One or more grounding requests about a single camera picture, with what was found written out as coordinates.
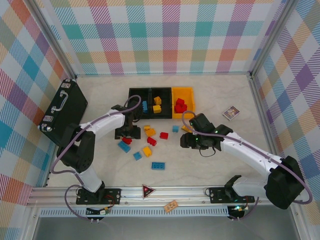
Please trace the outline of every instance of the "black suitcase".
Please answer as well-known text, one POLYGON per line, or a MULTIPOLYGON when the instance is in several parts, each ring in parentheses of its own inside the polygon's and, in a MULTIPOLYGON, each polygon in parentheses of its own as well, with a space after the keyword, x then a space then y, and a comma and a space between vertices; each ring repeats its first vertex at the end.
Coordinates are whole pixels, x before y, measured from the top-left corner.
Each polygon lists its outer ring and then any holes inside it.
POLYGON ((38 128, 60 146, 66 127, 79 124, 88 101, 74 79, 62 81, 38 128))

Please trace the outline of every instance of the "plaid fabric backdrop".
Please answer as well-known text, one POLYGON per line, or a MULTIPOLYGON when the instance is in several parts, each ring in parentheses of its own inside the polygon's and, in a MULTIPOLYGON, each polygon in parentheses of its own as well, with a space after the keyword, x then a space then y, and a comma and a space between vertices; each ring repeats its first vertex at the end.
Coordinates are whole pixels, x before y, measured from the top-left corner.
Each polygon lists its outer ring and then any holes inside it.
POLYGON ((256 76, 282 156, 299 160, 314 201, 306 206, 320 235, 320 1, 300 0, 256 76))
POLYGON ((37 2, 73 68, 88 75, 247 72, 269 35, 264 24, 281 12, 270 12, 281 0, 37 2))
POLYGON ((66 78, 22 0, 0 0, 0 240, 15 240, 54 144, 37 129, 66 78))
POLYGON ((252 71, 253 67, 255 66, 255 64, 256 64, 256 62, 258 60, 258 58, 260 57, 261 51, 262 51, 262 49, 264 49, 264 47, 265 47, 265 45, 266 45, 266 43, 267 43, 267 41, 269 39, 270 33, 272 32, 272 30, 276 26, 276 23, 277 23, 279 17, 281 16, 281 13, 282 13, 287 1, 288 0, 281 0, 281 3, 279 5, 276 13, 273 16, 273 19, 272 19, 267 31, 265 32, 265 34, 264 34, 264 36, 262 38, 262 41, 260 42, 258 50, 255 52, 255 55, 253 57, 253 61, 251 62, 249 71, 252 71))

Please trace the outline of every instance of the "blue lego brick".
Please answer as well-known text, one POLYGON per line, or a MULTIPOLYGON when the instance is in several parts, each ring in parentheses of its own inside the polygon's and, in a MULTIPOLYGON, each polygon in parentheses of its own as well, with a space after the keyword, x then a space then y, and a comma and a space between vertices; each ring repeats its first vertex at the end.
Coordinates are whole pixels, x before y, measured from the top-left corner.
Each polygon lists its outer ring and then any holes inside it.
POLYGON ((136 161, 139 160, 139 159, 142 159, 142 156, 141 156, 140 152, 136 152, 135 154, 133 154, 133 156, 134 156, 136 161))
POLYGON ((125 153, 129 152, 131 147, 129 147, 125 142, 121 141, 118 143, 118 146, 125 151, 125 153))
POLYGON ((154 161, 151 165, 151 169, 153 170, 165 170, 166 163, 165 162, 156 162, 154 161))
POLYGON ((174 132, 174 133, 179 132, 179 126, 173 126, 172 127, 172 132, 174 132))
POLYGON ((148 113, 147 101, 142 102, 142 108, 143 108, 143 113, 147 114, 148 113))

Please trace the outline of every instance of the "red lego brick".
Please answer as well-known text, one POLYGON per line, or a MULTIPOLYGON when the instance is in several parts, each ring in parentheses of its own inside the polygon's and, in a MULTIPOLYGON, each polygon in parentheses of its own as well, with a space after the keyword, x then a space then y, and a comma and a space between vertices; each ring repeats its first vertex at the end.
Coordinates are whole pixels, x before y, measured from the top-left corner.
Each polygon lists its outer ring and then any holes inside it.
POLYGON ((178 98, 175 102, 175 105, 181 105, 183 106, 185 104, 185 100, 181 99, 181 98, 178 98))
POLYGON ((122 141, 123 141, 125 144, 130 145, 130 143, 132 142, 132 139, 131 139, 131 138, 125 138, 125 137, 123 137, 123 138, 122 138, 122 141))
POLYGON ((187 111, 187 108, 188 108, 188 106, 187 106, 186 104, 183 104, 182 110, 183 110, 183 111, 187 111))
POLYGON ((157 144, 157 141, 154 140, 152 137, 148 137, 148 138, 146 139, 146 142, 147 142, 148 144, 151 144, 152 146, 155 146, 155 145, 157 144))
POLYGON ((183 108, 180 105, 175 105, 174 111, 176 114, 182 114, 184 112, 183 108))
POLYGON ((166 140, 167 140, 167 139, 168 139, 168 136, 169 136, 169 133, 167 133, 167 132, 161 132, 161 133, 160 133, 160 138, 161 138, 161 139, 166 139, 166 140))

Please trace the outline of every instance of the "triangular warning sign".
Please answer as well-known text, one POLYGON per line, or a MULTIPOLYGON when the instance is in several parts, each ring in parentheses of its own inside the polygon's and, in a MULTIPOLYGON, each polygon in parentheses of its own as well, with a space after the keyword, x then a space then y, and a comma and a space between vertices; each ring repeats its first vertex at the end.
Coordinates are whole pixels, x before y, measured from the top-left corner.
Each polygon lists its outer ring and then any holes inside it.
POLYGON ((143 198, 145 199, 146 197, 148 197, 150 194, 152 194, 155 191, 155 189, 146 186, 144 184, 142 184, 142 192, 143 192, 143 198))

